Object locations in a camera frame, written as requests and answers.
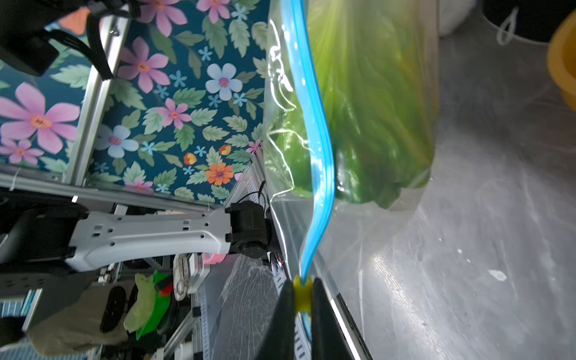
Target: yellow bowl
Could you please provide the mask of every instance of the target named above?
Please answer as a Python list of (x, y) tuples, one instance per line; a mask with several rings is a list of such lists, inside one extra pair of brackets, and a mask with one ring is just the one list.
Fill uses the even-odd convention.
[(552, 37), (548, 71), (561, 88), (564, 102), (576, 111), (576, 11), (562, 22)]

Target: floral wallpaper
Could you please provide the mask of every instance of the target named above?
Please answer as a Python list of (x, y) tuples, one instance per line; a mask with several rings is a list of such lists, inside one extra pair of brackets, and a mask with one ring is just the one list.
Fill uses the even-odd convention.
[[(268, 0), (138, 0), (89, 184), (220, 203), (263, 139)], [(86, 41), (88, 10), (48, 28)], [(90, 63), (56, 43), (45, 76), (0, 62), (0, 161), (67, 169)]]
[(90, 180), (221, 203), (263, 139), (268, 0), (140, 0)]

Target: orange flower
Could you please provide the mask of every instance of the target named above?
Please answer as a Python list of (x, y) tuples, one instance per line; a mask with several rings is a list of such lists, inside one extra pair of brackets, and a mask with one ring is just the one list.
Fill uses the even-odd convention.
[(196, 155), (192, 153), (187, 153), (184, 155), (184, 163), (186, 165), (193, 165), (196, 162)]
[(232, 147), (230, 145), (223, 145), (219, 151), (222, 155), (228, 155), (230, 151), (232, 151)]
[(82, 35), (86, 31), (86, 19), (90, 10), (86, 7), (81, 7), (70, 15), (60, 19), (58, 24), (64, 29), (72, 30), (76, 35)]
[(210, 169), (206, 170), (206, 177), (210, 184), (220, 186), (230, 182), (230, 179), (234, 177), (234, 170), (232, 166), (226, 166), (226, 164), (221, 162), (218, 165), (214, 164), (210, 166)]

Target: black strap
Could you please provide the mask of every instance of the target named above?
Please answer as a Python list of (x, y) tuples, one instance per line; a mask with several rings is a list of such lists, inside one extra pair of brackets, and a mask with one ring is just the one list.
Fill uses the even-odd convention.
[(106, 58), (106, 53), (102, 47), (102, 41), (100, 39), (100, 17), (96, 17), (94, 14), (88, 14), (88, 19), (86, 19), (86, 35), (88, 36), (88, 44), (92, 49), (92, 65), (98, 70), (102, 80), (108, 80), (114, 77), (108, 66), (108, 59)]
[(121, 286), (115, 286), (108, 293), (108, 301), (106, 309), (102, 315), (100, 322), (100, 332), (105, 334), (114, 330), (122, 315), (124, 315), (124, 307), (126, 305), (126, 290)]
[(121, 10), (120, 7), (118, 7), (117, 1), (102, 0), (102, 3), (105, 5), (103, 12), (99, 14), (88, 14), (88, 18), (86, 19), (86, 35), (90, 47), (84, 44), (80, 39), (62, 30), (52, 30), (50, 32), (45, 32), (45, 34), (62, 45), (79, 51), (92, 63), (92, 65), (94, 65), (103, 80), (112, 79), (114, 75), (108, 66), (108, 59), (106, 58), (106, 53), (102, 46), (102, 40), (100, 39), (100, 18), (107, 14), (114, 14), (126, 18), (139, 18), (141, 11), (138, 1), (124, 1), (128, 3), (128, 12)]
[[(96, 36), (94, 36), (94, 23), (96, 24)], [(108, 66), (108, 60), (106, 59), (106, 54), (102, 48), (102, 42), (100, 41), (100, 31), (98, 29), (98, 21), (95, 21), (95, 17), (88, 15), (88, 20), (86, 22), (86, 34), (88, 35), (88, 47), (79, 38), (71, 35), (62, 30), (52, 30), (46, 32), (46, 35), (64, 46), (74, 49), (80, 52), (82, 55), (88, 59), (92, 65), (98, 70), (100, 76), (103, 80), (108, 80), (113, 78), (110, 67)]]

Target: red object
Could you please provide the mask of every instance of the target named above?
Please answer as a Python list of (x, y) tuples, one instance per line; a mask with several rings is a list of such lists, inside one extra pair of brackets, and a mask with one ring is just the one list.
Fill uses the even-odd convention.
[(204, 264), (206, 265), (214, 265), (224, 261), (226, 254), (213, 254), (211, 252), (204, 253)]
[(170, 283), (170, 285), (168, 285), (167, 287), (163, 288), (162, 290), (160, 290), (160, 295), (162, 296), (168, 296), (170, 295), (170, 293), (174, 291), (174, 284)]

